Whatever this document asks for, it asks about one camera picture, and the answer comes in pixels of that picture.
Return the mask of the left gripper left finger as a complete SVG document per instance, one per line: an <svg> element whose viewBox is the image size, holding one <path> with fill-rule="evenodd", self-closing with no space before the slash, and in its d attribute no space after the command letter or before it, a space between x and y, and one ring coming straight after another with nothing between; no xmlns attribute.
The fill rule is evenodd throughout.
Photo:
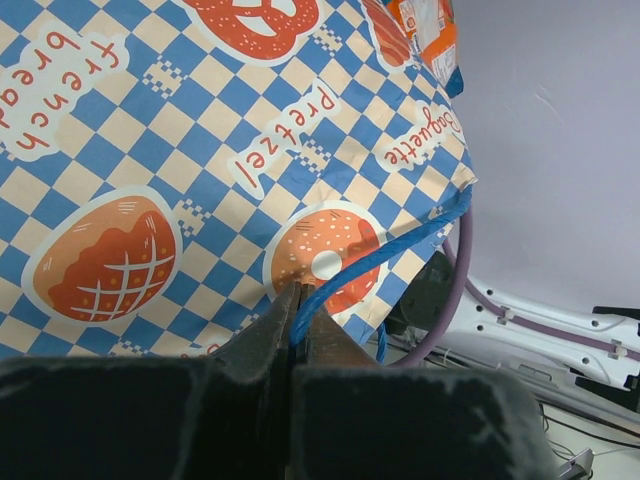
<svg viewBox="0 0 640 480"><path fill-rule="evenodd" d="M1 364L5 479L281 479L298 284L210 354Z"/></svg>

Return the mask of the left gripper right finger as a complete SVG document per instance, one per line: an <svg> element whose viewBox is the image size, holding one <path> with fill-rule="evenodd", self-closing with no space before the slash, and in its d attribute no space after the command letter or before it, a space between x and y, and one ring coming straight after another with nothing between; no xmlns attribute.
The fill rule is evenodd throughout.
<svg viewBox="0 0 640 480"><path fill-rule="evenodd" d="M515 378L382 366L317 308L292 371L294 479L552 479L539 407Z"/></svg>

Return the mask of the blue checkered paper bag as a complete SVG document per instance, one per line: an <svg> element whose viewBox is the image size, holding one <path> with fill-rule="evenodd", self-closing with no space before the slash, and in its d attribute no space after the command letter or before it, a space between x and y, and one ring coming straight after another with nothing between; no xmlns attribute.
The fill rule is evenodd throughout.
<svg viewBox="0 0 640 480"><path fill-rule="evenodd" d="M1 5L3 357L209 354L475 180L379 1Z"/></svg>

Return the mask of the blue gummy snack bag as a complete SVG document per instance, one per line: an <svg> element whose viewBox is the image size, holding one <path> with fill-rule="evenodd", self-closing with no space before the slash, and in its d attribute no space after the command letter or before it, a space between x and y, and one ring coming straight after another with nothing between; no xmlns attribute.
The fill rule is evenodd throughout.
<svg viewBox="0 0 640 480"><path fill-rule="evenodd" d="M447 95L453 99L464 91L464 79L459 67L456 67L445 86Z"/></svg>

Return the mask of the orange Fox's candy pack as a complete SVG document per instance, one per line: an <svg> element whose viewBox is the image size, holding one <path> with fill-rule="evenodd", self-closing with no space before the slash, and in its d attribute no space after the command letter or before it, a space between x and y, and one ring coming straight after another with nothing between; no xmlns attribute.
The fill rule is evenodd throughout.
<svg viewBox="0 0 640 480"><path fill-rule="evenodd" d="M458 68L453 2L393 0L386 7L435 78L445 86Z"/></svg>

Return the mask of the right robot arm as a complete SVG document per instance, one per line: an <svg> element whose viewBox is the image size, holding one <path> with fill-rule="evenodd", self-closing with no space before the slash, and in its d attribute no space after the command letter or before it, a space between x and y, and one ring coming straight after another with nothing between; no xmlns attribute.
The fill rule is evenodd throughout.
<svg viewBox="0 0 640 480"><path fill-rule="evenodd" d="M446 332L449 342L482 335L500 350L566 367L575 385L639 411L639 311L596 307L576 314L510 297L467 281Z"/></svg>

